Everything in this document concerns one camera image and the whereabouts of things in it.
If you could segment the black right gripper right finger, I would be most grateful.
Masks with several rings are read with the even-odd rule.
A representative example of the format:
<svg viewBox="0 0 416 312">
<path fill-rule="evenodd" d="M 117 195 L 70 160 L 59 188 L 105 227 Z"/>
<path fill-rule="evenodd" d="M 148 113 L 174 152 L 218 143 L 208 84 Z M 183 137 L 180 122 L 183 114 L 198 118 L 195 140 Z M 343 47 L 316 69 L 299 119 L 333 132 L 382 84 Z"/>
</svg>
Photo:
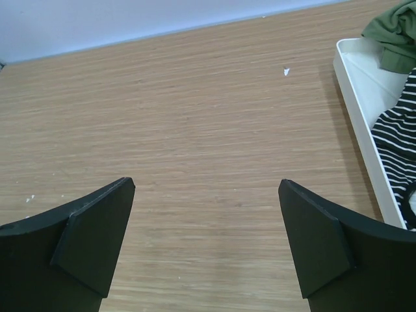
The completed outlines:
<svg viewBox="0 0 416 312">
<path fill-rule="evenodd" d="M 278 194 L 300 290 L 311 311 L 415 310 L 415 232 L 347 209 L 288 179 Z"/>
</svg>

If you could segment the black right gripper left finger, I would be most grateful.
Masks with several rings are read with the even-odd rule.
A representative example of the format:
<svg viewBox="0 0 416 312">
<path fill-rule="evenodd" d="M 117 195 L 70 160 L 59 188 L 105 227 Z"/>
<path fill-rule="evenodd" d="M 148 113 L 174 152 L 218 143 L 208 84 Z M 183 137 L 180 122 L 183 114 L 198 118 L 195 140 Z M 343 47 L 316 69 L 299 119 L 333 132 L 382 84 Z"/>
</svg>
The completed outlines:
<svg viewBox="0 0 416 312">
<path fill-rule="evenodd" d="M 1 226 L 2 311 L 99 311 L 108 297 L 135 184 L 118 179 L 82 198 Z"/>
</svg>

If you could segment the thin-striped black white tank top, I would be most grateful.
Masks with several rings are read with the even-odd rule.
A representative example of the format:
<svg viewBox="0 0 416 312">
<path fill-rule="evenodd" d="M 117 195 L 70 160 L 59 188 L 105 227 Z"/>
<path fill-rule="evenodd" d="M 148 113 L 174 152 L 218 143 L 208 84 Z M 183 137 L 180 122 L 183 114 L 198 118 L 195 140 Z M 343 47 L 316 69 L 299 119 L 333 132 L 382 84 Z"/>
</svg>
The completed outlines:
<svg viewBox="0 0 416 312">
<path fill-rule="evenodd" d="M 405 227 L 415 231 L 415 69 L 396 105 L 379 115 L 371 133 Z"/>
</svg>

